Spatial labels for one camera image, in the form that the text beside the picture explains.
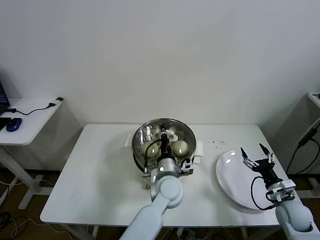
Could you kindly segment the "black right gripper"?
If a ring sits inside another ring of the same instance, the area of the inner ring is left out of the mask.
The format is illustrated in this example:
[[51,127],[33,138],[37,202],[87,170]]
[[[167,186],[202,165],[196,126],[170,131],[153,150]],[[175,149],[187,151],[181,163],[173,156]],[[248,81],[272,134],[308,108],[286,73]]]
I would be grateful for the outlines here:
[[259,143],[262,152],[265,154],[266,158],[252,161],[249,159],[245,150],[241,147],[241,155],[243,158],[243,163],[254,172],[260,173],[263,178],[265,186],[271,186],[273,184],[282,182],[283,180],[279,178],[273,170],[275,166],[274,154],[271,153],[267,147]]

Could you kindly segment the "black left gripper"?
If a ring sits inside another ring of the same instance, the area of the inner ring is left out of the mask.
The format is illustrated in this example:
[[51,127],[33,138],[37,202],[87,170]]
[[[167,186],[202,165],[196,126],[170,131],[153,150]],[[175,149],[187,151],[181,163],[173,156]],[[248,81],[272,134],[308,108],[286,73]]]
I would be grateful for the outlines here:
[[[161,128],[160,134],[161,135],[166,134],[165,127]],[[159,158],[160,159],[167,159],[167,158],[173,159],[172,149],[169,144],[169,142],[171,141],[171,138],[169,136],[167,136],[165,139],[166,139],[166,141],[161,142],[161,146],[160,146],[161,153],[160,153]]]

